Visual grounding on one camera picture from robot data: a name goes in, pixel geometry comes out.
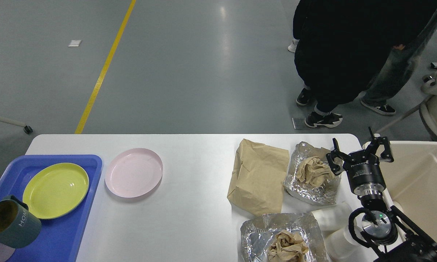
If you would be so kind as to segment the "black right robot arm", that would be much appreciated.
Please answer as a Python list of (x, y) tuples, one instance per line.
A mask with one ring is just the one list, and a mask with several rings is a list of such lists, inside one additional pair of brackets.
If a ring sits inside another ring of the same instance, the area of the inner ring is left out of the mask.
[(394, 161), (386, 136), (375, 136), (365, 149), (344, 153), (337, 139), (326, 155), (330, 170), (337, 176), (346, 172), (351, 192), (361, 207), (348, 218), (348, 230), (355, 242), (371, 248), (378, 262), (437, 262), (437, 242), (398, 207), (388, 206), (383, 192), (386, 181), (380, 162)]

